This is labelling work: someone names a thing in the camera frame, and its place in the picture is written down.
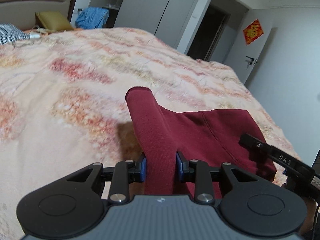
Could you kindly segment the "person's right hand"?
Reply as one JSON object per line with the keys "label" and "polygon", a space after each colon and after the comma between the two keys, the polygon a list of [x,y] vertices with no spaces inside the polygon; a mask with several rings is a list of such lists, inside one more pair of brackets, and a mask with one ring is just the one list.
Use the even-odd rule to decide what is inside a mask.
{"label": "person's right hand", "polygon": [[286,183],[284,183],[281,187],[284,187],[295,194],[302,197],[307,207],[307,215],[306,219],[302,227],[299,230],[299,234],[302,236],[306,233],[309,233],[313,229],[313,222],[315,215],[317,214],[317,203],[316,201],[308,195],[308,190],[305,190],[305,186],[302,184],[297,184],[294,181],[287,179]]}

